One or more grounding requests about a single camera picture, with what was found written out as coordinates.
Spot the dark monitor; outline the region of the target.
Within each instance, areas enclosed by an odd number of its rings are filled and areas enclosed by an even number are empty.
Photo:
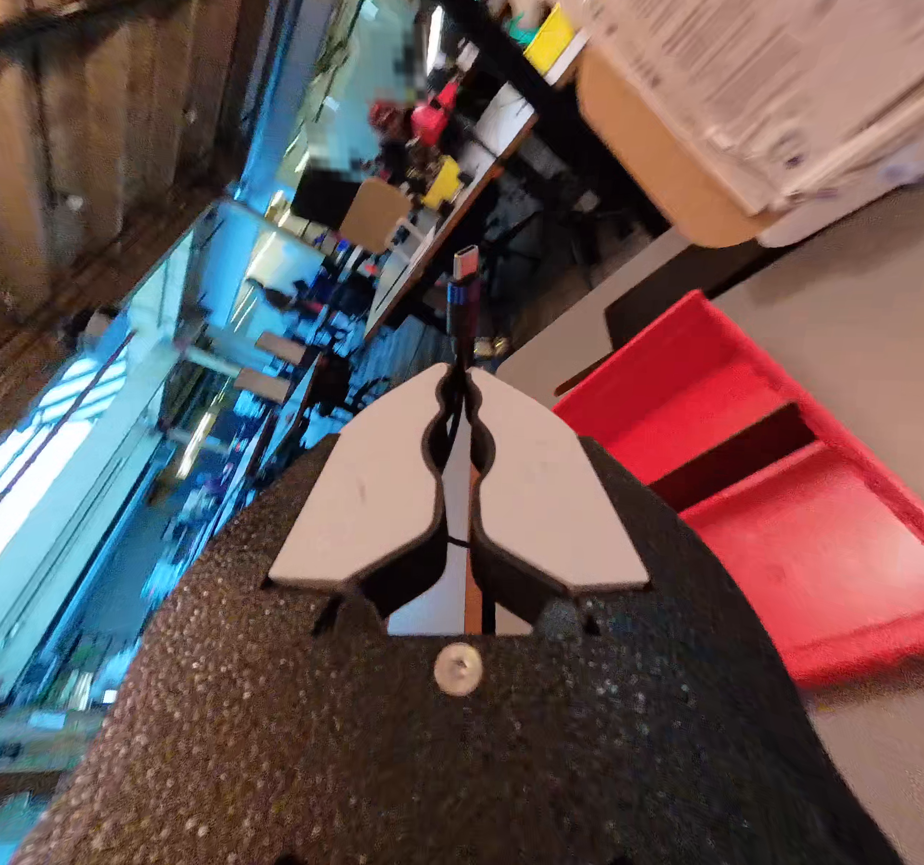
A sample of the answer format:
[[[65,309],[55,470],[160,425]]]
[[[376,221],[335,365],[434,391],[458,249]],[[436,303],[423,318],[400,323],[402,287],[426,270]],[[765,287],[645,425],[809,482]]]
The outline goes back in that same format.
[[[359,191],[361,181],[329,168],[308,168],[298,182],[291,214],[333,231],[341,225]]]

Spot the white stand frame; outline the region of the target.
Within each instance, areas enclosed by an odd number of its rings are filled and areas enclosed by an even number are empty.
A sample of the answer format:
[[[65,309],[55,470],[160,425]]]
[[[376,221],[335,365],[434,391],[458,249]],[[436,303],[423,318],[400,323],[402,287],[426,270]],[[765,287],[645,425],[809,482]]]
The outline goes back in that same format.
[[[918,141],[850,173],[837,185],[797,204],[755,239],[766,248],[802,242],[890,191],[922,179],[923,143]]]

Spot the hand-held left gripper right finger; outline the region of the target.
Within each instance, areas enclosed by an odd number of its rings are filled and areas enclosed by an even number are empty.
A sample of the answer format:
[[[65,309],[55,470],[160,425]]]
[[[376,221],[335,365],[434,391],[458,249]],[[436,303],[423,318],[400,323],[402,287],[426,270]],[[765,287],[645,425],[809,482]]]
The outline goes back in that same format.
[[[468,373],[475,582],[528,624],[549,603],[644,589],[650,574],[577,434],[494,375]]]

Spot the yellow plastic bin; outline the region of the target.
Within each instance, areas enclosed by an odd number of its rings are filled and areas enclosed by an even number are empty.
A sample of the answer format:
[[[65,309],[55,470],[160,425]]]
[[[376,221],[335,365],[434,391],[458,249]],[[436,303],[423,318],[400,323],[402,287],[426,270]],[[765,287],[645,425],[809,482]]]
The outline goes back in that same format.
[[[441,156],[433,180],[422,197],[422,205],[433,212],[438,212],[444,204],[453,202],[456,194],[463,187],[461,172],[460,166],[453,157]]]
[[[545,76],[571,44],[576,34],[577,30],[562,5],[556,3],[527,43],[524,57],[537,73]]]

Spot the red plastic bin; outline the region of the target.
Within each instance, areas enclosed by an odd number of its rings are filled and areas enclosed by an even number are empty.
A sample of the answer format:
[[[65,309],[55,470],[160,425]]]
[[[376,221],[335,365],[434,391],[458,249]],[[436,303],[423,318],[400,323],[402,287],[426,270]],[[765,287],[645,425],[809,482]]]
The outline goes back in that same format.
[[[799,686],[922,654],[922,500],[702,293],[553,412],[720,559]]]

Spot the cardboard box with papers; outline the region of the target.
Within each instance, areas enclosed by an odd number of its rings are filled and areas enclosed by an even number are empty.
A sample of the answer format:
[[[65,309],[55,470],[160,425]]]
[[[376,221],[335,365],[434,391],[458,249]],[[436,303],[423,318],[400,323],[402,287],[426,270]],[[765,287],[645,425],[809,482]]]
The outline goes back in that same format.
[[[748,214],[922,129],[923,0],[584,0],[593,34]]]

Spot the long white background table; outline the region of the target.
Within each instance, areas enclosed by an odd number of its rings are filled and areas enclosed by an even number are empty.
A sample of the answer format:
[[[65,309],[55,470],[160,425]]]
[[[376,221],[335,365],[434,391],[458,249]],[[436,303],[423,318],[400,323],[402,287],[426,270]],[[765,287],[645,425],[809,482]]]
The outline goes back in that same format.
[[[407,238],[392,249],[382,267],[376,293],[369,312],[363,340],[373,342],[389,318],[408,300],[433,272],[440,272],[436,262],[451,235],[470,215],[487,186],[502,171],[502,162],[518,149],[536,121],[536,113],[526,98],[513,86],[502,86],[487,109],[471,129],[471,139],[461,153],[460,168],[468,183],[459,187],[445,215],[425,214],[428,226],[416,227],[404,216],[387,230],[387,246],[395,235],[405,230]]]

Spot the wooden document stand board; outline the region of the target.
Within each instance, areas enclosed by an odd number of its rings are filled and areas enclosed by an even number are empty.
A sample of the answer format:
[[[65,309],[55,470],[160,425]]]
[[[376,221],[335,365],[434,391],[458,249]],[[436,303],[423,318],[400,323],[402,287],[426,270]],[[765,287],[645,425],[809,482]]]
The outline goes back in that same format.
[[[575,87],[582,119],[691,242],[713,249],[738,245],[783,218],[780,211],[745,212],[592,43],[584,47]]]

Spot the wooden back chair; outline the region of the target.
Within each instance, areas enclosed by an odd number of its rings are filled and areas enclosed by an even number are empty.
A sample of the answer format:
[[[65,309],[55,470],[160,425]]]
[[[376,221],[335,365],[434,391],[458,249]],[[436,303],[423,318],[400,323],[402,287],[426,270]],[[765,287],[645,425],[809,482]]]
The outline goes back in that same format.
[[[360,185],[337,232],[341,239],[369,254],[389,251],[399,226],[407,224],[412,199],[381,178],[366,178]]]
[[[309,352],[305,343],[278,336],[270,331],[263,331],[256,340],[255,346],[258,350],[294,367],[305,366],[304,362]]]
[[[289,399],[293,385],[286,377],[266,374],[248,367],[240,369],[233,386],[240,392],[248,392],[275,405],[283,405]]]

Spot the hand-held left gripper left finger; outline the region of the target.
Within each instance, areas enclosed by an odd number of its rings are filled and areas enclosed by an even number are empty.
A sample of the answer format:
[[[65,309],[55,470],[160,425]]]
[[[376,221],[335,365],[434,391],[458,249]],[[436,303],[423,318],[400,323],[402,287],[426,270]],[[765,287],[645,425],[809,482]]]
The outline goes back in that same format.
[[[449,364],[434,364],[335,437],[271,565],[271,583],[328,596],[359,593],[387,619],[441,579],[451,374]]]

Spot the red background object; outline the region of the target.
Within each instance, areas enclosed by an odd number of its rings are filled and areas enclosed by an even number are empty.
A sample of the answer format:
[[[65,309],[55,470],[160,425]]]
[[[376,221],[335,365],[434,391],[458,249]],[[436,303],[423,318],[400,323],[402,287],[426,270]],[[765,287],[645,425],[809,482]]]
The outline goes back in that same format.
[[[444,138],[456,109],[459,91],[457,80],[447,83],[444,88],[427,101],[419,102],[410,115],[411,131],[421,144],[441,150]]]

